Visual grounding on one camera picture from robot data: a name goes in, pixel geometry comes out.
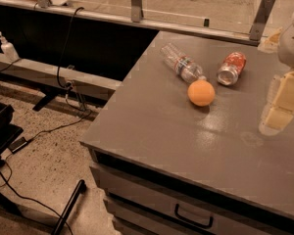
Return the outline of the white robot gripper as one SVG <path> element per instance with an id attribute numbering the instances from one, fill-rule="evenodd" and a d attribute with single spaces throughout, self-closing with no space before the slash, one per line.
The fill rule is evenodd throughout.
<path id="1" fill-rule="evenodd" d="M 278 59 L 294 68 L 294 12 L 279 36 Z M 267 103 L 259 130 L 266 136 L 281 132 L 294 118 L 294 69 L 283 76 L 275 75 L 270 83 Z"/>

